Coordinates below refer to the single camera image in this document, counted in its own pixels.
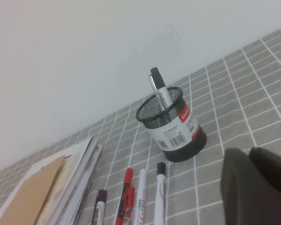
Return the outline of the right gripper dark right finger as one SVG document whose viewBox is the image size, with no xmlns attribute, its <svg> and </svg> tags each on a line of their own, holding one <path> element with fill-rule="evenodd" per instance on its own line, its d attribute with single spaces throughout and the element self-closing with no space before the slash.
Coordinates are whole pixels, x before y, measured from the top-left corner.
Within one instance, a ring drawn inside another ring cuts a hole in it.
<svg viewBox="0 0 281 225">
<path fill-rule="evenodd" d="M 270 150 L 251 148 L 249 158 L 267 182 L 281 193 L 281 156 Z"/>
</svg>

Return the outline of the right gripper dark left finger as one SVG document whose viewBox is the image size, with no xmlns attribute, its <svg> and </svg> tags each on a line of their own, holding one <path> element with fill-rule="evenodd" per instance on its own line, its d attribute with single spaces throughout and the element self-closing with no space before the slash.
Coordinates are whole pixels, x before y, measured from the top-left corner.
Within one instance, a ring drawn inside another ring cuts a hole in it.
<svg viewBox="0 0 281 225">
<path fill-rule="evenodd" d="M 228 225 L 281 225 L 281 193 L 238 148 L 224 155 L 221 195 Z"/>
</svg>

